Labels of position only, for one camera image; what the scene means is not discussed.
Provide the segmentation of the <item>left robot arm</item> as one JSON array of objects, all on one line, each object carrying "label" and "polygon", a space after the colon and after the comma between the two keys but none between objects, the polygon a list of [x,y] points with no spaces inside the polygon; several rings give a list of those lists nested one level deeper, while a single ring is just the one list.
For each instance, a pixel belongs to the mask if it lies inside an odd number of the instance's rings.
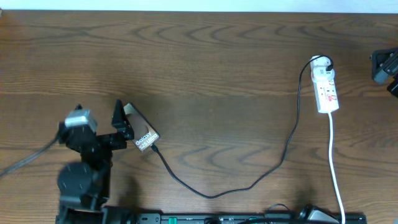
[{"label": "left robot arm", "polygon": [[58,142],[78,152],[81,161],[68,163],[57,179],[60,190],[56,223],[105,223],[109,200],[113,151],[127,148],[134,130],[121,100],[117,100],[111,125],[115,133],[98,135],[91,111],[77,105],[58,125]]}]

